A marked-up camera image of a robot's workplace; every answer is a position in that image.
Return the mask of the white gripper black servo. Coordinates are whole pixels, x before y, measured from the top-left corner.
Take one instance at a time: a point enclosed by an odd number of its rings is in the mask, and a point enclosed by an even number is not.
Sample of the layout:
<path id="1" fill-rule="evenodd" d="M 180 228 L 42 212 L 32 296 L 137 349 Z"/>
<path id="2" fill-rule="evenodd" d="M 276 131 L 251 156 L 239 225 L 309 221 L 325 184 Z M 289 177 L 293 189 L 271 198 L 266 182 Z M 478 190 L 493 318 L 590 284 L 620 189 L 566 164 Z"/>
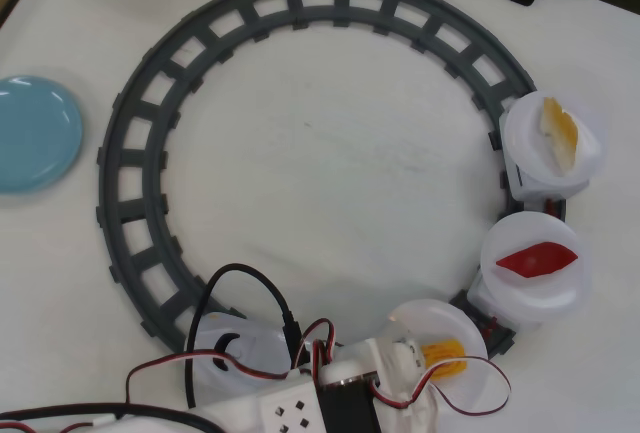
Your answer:
<path id="1" fill-rule="evenodd" d="M 413 392 L 425 372 L 417 344 L 407 337 L 384 333 L 337 346 L 322 356 L 317 373 L 317 396 L 327 432 L 380 433 L 372 387 L 383 392 Z M 387 431 L 436 433 L 438 406 L 430 387 L 405 409 L 391 408 Z"/>

